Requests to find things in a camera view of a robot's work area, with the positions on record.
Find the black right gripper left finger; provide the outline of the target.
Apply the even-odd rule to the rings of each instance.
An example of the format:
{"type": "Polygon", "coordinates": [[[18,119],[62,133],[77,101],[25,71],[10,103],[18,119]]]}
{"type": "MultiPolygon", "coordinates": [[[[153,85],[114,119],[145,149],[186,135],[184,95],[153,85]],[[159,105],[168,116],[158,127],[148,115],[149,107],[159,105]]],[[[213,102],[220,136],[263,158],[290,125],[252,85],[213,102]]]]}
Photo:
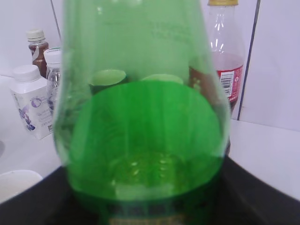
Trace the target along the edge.
{"type": "Polygon", "coordinates": [[[28,190],[1,203],[2,225],[105,225],[97,201],[72,190],[59,167],[28,190]]]}

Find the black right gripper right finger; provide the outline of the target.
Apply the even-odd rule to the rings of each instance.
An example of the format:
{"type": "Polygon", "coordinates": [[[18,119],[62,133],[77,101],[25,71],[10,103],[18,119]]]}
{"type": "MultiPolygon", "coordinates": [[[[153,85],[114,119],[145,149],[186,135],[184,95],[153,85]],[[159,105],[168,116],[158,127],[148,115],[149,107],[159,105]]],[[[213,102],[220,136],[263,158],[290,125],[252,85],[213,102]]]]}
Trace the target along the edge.
{"type": "Polygon", "coordinates": [[[188,225],[298,225],[300,202],[229,157],[193,158],[183,166],[188,225]]]}

